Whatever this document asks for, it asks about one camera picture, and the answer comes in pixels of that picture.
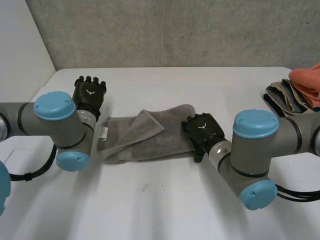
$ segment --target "black cable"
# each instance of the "black cable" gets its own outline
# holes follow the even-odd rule
[[[53,145],[52,151],[51,151],[51,154],[50,154],[48,160],[45,162],[45,164],[41,168],[39,168],[35,172],[29,172],[24,175],[10,174],[11,181],[13,181],[13,182],[30,181],[36,177],[41,176],[46,171],[48,171],[50,169],[50,167],[52,166],[52,163],[54,162],[55,157],[56,157],[56,153],[57,153],[57,147],[56,147],[56,145]]]
[[[277,194],[279,197],[289,201],[307,203],[320,200],[320,191],[292,191],[279,185],[276,185],[276,187],[279,192],[291,196],[285,196],[280,193]]]
[[[276,187],[280,192],[286,193],[293,197],[300,197],[300,198],[320,197],[320,191],[292,191],[282,186],[279,186],[277,184],[276,184]]]
[[[298,198],[292,198],[292,197],[288,197],[288,196],[284,196],[280,193],[277,194],[280,198],[289,200],[289,201],[293,201],[293,202],[299,202],[299,203],[308,203],[308,202],[313,202],[313,201],[318,201],[320,200],[320,197],[310,197],[310,198],[306,198],[306,199],[298,199]]]

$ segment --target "light blue joint cap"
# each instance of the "light blue joint cap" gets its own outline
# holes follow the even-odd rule
[[[240,202],[249,210],[263,209],[275,200],[277,186],[270,180],[261,180],[246,187],[239,195]]]
[[[0,161],[0,216],[5,210],[5,201],[10,196],[11,179],[6,166]]]
[[[68,171],[83,171],[89,165],[90,157],[79,151],[65,151],[56,156],[59,168]]]
[[[278,130],[276,115],[265,110],[244,110],[234,118],[233,132],[245,139],[261,139]]]
[[[34,113],[41,119],[59,121],[70,117],[76,105],[69,94],[53,91],[40,96],[33,106]]]

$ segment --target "white wall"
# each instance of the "white wall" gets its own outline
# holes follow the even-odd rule
[[[32,99],[55,68],[24,0],[0,1],[0,102]]]

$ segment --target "orange towel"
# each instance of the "orange towel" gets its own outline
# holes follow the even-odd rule
[[[310,69],[294,69],[289,73],[289,78],[294,83],[320,92],[320,63]]]
[[[320,107],[320,63],[310,69],[294,69],[289,78],[313,108]]]

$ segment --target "gray robot arm segment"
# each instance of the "gray robot arm segment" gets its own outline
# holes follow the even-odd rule
[[[12,136],[50,136],[58,148],[57,165],[82,171],[89,164],[96,117],[76,110],[64,92],[42,95],[35,103],[0,103],[1,140]]]
[[[271,159],[298,153],[318,156],[319,131],[319,113],[276,118],[266,111],[246,110],[235,117],[232,144],[217,143],[209,159],[248,209],[264,208],[277,195],[268,178]]]

